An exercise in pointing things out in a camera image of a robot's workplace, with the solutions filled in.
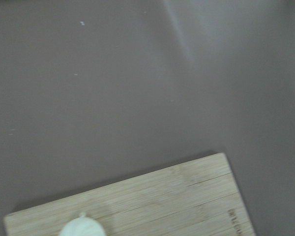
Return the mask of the bamboo cutting board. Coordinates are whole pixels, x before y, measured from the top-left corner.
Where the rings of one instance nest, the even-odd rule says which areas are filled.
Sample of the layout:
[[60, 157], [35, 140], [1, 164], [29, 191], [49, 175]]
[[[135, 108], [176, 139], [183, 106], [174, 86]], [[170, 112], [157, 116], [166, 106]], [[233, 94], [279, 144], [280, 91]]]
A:
[[253, 236], [225, 154], [102, 186], [4, 218], [9, 236], [56, 236], [87, 216], [109, 236]]

